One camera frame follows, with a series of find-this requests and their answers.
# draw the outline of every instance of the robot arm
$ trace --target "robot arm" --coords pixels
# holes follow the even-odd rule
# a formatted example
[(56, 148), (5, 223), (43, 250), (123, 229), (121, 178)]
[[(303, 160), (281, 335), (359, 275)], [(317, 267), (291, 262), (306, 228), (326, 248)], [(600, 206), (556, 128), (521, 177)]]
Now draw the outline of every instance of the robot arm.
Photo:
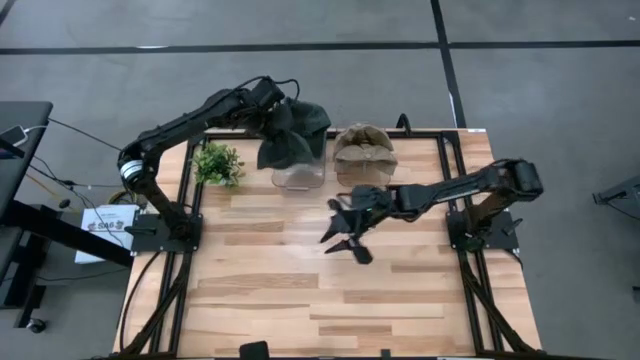
[(127, 145), (118, 157), (123, 184), (129, 190), (144, 195), (159, 211), (170, 231), (170, 238), (184, 240), (190, 236), (191, 222), (180, 204), (169, 201), (156, 183), (162, 154), (205, 130), (216, 128), (246, 128), (262, 133), (273, 107), (284, 94), (269, 77), (260, 77), (253, 90), (242, 86), (224, 89), (210, 96), (198, 109), (164, 125), (145, 131)]
[(432, 185), (390, 185), (382, 189), (359, 185), (351, 193), (350, 209), (343, 208), (345, 201), (340, 197), (329, 200), (329, 208), (336, 214), (320, 242), (338, 233), (348, 234), (347, 240), (325, 253), (349, 250), (358, 263), (369, 264), (373, 256), (360, 238), (388, 217), (413, 222), (434, 205), (487, 192), (491, 194), (487, 199), (463, 212), (467, 233), (481, 238), (494, 216), (516, 201), (536, 199), (542, 191), (535, 166), (524, 160), (496, 161), (475, 173)]

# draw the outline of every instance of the potted plant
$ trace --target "potted plant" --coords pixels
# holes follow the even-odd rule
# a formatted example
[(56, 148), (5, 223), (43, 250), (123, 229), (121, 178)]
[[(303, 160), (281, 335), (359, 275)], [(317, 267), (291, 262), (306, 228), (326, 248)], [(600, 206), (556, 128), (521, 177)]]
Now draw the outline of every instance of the potted plant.
[(244, 176), (238, 161), (240, 155), (235, 148), (224, 144), (209, 143), (193, 157), (196, 169), (196, 182), (224, 185), (232, 188), (238, 186), (238, 178)]

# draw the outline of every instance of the black desk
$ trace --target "black desk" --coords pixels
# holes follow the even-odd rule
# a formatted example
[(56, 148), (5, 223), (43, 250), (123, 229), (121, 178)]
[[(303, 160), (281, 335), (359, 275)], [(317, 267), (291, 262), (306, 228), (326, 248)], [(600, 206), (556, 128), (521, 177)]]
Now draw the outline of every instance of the black desk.
[(46, 131), (46, 128), (34, 127), (48, 126), (52, 108), (49, 102), (0, 102), (0, 132), (16, 125), (33, 128), (28, 141), (19, 147), (24, 151), (22, 158), (0, 160), (0, 225), (20, 228), (28, 235), (23, 245), (16, 239), (7, 253), (2, 254), (5, 262), (0, 264), (3, 265), (0, 279), (4, 279), (11, 263), (18, 264), (2, 304), (25, 308), (25, 315), (19, 316), (17, 327), (26, 326), (30, 310), (38, 306), (44, 293), (44, 286), (35, 285), (34, 277), (44, 261), (49, 240), (129, 268), (133, 264), (129, 250), (60, 220), (58, 211), (43, 205), (29, 206), (14, 199)]

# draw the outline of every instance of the wooden table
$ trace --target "wooden table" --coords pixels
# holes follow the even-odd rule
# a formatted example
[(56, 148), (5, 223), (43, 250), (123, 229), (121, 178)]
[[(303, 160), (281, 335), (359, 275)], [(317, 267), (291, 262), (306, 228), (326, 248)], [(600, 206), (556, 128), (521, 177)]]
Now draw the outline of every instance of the wooden table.
[[(468, 172), (493, 161), (485, 132), (461, 130), (460, 140)], [(272, 356), (377, 356), (383, 348), (397, 356), (474, 354), (444, 204), (413, 224), (381, 223), (363, 240), (373, 263), (358, 265), (348, 252), (323, 254), (333, 242), (318, 243), (331, 215), (327, 199), (348, 191), (337, 182), (333, 163), (327, 163), (321, 188), (285, 192), (272, 185), (272, 170), (256, 170), (258, 141), (217, 142), (237, 148), (247, 176), (235, 190), (204, 189), (205, 228), (193, 260), (178, 356), (237, 356), (240, 345), (258, 340), (269, 343)], [(393, 144), (399, 161), (393, 183), (443, 180), (435, 141)], [(327, 154), (332, 148), (330, 141)], [(178, 192), (185, 150), (182, 144), (162, 157), (158, 183), (170, 198)], [(457, 176), (453, 152), (448, 155)], [(520, 265), (500, 250), (485, 255), (496, 305), (522, 338), (539, 348)], [(150, 256), (136, 257), (128, 291)], [(156, 306), (163, 266), (164, 254), (134, 295), (125, 343)], [(478, 309), (490, 349), (479, 303)], [(161, 350), (167, 349), (173, 310), (167, 314)]]

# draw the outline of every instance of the beige hat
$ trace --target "beige hat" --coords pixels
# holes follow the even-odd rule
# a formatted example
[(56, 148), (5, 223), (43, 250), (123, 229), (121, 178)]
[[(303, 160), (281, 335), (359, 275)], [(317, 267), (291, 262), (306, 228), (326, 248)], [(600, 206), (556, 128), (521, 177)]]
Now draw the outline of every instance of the beige hat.
[(353, 172), (369, 166), (393, 175), (398, 160), (391, 153), (389, 135), (372, 125), (355, 124), (336, 137), (333, 160), (337, 173)]

